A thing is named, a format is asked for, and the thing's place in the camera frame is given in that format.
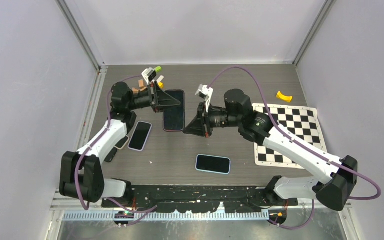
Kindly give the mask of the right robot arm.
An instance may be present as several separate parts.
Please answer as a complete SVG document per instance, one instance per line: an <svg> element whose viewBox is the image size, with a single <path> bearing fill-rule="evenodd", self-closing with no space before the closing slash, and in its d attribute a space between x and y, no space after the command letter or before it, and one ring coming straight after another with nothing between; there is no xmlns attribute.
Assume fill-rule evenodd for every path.
<svg viewBox="0 0 384 240"><path fill-rule="evenodd" d="M291 198L313 199L334 211L344 209L358 182L355 158L349 155L340 158L304 141L267 113L254 110L250 97L240 89L231 89L224 94L224 107L212 106L213 91L207 85L199 86L196 95L203 102L183 133L208 138L214 128L237 127L245 140L280 153L312 175L300 178L274 176L266 187L268 203L279 205Z"/></svg>

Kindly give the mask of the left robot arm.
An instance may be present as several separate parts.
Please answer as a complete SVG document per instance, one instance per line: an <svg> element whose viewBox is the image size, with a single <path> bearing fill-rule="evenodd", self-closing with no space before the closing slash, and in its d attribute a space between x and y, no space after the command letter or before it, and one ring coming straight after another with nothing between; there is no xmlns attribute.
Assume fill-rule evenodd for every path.
<svg viewBox="0 0 384 240"><path fill-rule="evenodd" d="M134 199L131 184L126 180L104 178L105 159L134 128L135 110L150 107L160 113L180 104L156 83L139 93L134 93L125 82L114 84L107 97L109 117L102 129L86 145L62 156L59 193L81 203L114 198L121 207L128 207Z"/></svg>

